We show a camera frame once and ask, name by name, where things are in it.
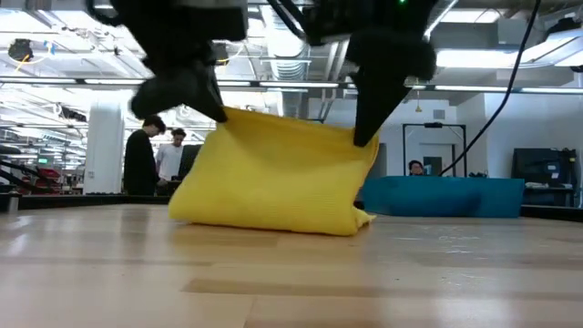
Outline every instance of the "yellow towel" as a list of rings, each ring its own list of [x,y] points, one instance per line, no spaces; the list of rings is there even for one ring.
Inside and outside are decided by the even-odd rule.
[[[357,148],[348,128],[225,111],[170,201],[172,219],[342,236],[373,219],[353,202],[378,137]]]

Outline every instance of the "air duct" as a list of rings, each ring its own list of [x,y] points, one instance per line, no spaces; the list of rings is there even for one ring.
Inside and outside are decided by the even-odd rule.
[[[261,15],[266,25],[266,40],[269,56],[284,60],[272,60],[271,72],[275,80],[304,80],[308,71],[305,61],[294,58],[306,56],[308,46],[298,39],[270,6],[261,7]],[[283,115],[295,118],[307,118],[308,110],[303,108],[303,93],[285,92],[283,97]]]

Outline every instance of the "white pillar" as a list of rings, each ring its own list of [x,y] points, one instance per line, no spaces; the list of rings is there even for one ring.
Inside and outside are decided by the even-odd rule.
[[[121,192],[128,97],[100,95],[89,111],[83,193]]]

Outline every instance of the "ceiling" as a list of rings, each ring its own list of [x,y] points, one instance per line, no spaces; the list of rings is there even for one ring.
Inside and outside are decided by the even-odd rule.
[[[258,5],[262,1],[249,1],[250,12],[266,15],[269,7]],[[0,1],[0,77],[72,77],[72,78],[147,78],[151,72],[141,63],[143,50],[124,27],[103,26],[91,18],[79,1],[39,1],[48,7],[33,7],[25,10],[24,1]],[[97,1],[101,8],[108,3]],[[453,35],[447,28],[452,26],[475,33],[465,39],[479,38],[484,26],[496,21],[511,19],[523,22],[532,1],[460,0],[440,1],[435,7],[432,22],[436,27],[432,41],[443,48]],[[580,1],[545,0],[541,8],[537,28],[540,33],[554,24],[564,14],[578,12]],[[21,65],[8,54],[8,47],[17,38],[32,40],[35,57]],[[227,43],[229,64],[217,67],[218,79],[228,80],[273,80],[293,77],[308,81],[344,81],[353,68],[345,63],[343,44],[307,47],[278,29],[277,21],[250,20],[248,39],[245,42]],[[579,44],[571,52],[578,52]],[[507,83],[507,68],[440,67],[432,83],[439,85],[503,86]],[[518,75],[519,86],[561,86],[572,80],[568,67],[543,65],[522,69]],[[22,128],[10,125],[70,125],[71,119],[63,118],[56,104],[88,116],[91,99],[117,93],[116,97],[129,98],[127,90],[115,91],[82,87],[33,87],[26,85],[4,85],[0,87],[0,128],[5,143],[68,143],[66,149],[76,149],[82,156],[87,126],[75,123],[77,128]],[[224,91],[227,105],[272,113],[300,116],[307,97],[319,97],[319,92],[280,92],[253,90],[252,92]],[[450,100],[454,105],[464,95],[450,92],[420,92],[410,97]],[[189,129],[188,142],[201,142],[214,124],[207,118],[188,108],[173,109],[163,118],[172,127],[197,127]],[[128,115],[128,133],[138,128],[139,122]],[[156,142],[169,142],[169,136],[159,137]]]

